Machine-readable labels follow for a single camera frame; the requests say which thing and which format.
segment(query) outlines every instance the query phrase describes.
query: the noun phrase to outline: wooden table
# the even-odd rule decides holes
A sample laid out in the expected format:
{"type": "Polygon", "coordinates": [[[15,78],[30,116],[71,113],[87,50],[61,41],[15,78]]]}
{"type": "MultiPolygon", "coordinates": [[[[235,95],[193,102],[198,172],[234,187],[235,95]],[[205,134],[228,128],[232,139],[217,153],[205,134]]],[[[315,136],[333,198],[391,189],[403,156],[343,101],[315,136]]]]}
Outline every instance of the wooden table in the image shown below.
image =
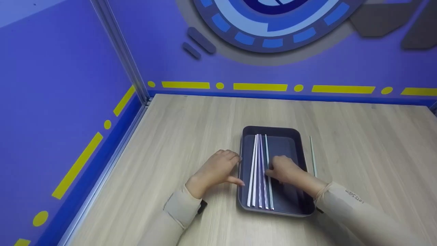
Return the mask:
{"type": "MultiPolygon", "coordinates": [[[[71,245],[136,245],[170,194],[248,125],[290,127],[312,172],[437,245],[437,119],[422,106],[157,95],[71,245]]],[[[242,211],[236,187],[211,190],[180,246],[333,245],[311,218],[242,211]]]]}

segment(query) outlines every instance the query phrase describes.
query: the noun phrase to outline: metal corner frame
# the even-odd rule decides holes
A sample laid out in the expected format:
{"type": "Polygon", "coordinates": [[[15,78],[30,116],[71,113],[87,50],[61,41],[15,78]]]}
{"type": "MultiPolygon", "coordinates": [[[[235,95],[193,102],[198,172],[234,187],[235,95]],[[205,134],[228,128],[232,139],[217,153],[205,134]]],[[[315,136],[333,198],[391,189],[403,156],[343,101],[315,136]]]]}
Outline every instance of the metal corner frame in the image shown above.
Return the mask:
{"type": "Polygon", "coordinates": [[[141,74],[138,71],[128,45],[121,33],[117,20],[114,17],[111,6],[107,0],[90,0],[90,2],[105,28],[130,81],[134,85],[141,103],[145,105],[149,99],[149,94],[142,81],[141,74]]]}

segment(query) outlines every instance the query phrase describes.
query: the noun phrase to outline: hand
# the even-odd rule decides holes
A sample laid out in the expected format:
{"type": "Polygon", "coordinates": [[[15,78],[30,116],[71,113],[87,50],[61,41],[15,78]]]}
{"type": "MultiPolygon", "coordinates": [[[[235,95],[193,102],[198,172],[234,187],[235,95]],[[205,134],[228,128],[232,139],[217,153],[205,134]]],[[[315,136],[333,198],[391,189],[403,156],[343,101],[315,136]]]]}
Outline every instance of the hand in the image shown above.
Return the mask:
{"type": "Polygon", "coordinates": [[[302,170],[293,160],[285,155],[273,157],[270,162],[270,169],[266,170],[266,175],[280,182],[294,185],[313,198],[316,198],[319,191],[328,185],[310,173],[302,170]]]}
{"type": "Polygon", "coordinates": [[[292,183],[293,176],[299,175],[303,170],[298,167],[293,160],[285,155],[274,156],[270,162],[266,175],[283,183],[292,183]]]}
{"type": "Polygon", "coordinates": [[[229,182],[244,186],[244,182],[230,173],[241,161],[240,156],[230,150],[219,150],[185,183],[185,187],[194,198],[200,199],[214,185],[229,182]]]}

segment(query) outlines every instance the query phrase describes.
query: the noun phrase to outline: dark gray tray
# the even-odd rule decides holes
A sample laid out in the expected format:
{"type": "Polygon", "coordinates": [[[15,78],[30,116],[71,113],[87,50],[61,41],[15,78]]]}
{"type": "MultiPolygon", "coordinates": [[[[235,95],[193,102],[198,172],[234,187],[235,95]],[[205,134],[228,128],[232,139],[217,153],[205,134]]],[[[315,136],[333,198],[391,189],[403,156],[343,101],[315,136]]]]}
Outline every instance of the dark gray tray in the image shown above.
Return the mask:
{"type": "Polygon", "coordinates": [[[266,134],[270,159],[276,155],[285,155],[291,158],[302,170],[307,172],[302,140],[297,130],[278,127],[245,127],[241,138],[240,150],[240,155],[243,158],[243,161],[239,166],[238,177],[244,181],[246,186],[241,186],[237,190],[237,200],[240,206],[249,211],[281,214],[293,217],[305,217],[311,215],[316,209],[313,198],[302,190],[289,184],[280,184],[275,179],[271,179],[274,210],[258,208],[258,199],[256,199],[257,205],[255,207],[247,206],[255,134],[262,134],[265,164],[267,163],[264,137],[266,134]]]}

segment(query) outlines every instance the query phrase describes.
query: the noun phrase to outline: sleeve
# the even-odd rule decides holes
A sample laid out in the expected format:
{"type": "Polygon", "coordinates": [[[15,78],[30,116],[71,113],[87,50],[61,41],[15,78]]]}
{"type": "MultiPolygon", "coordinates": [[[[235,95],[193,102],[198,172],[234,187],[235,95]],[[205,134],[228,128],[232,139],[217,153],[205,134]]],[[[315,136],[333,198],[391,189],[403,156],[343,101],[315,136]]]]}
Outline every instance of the sleeve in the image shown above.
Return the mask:
{"type": "Polygon", "coordinates": [[[321,190],[316,196],[316,206],[345,225],[365,245],[429,245],[339,184],[330,183],[321,190]]]}
{"type": "Polygon", "coordinates": [[[183,185],[170,196],[138,246],[176,246],[180,236],[196,216],[200,202],[183,185]]]}

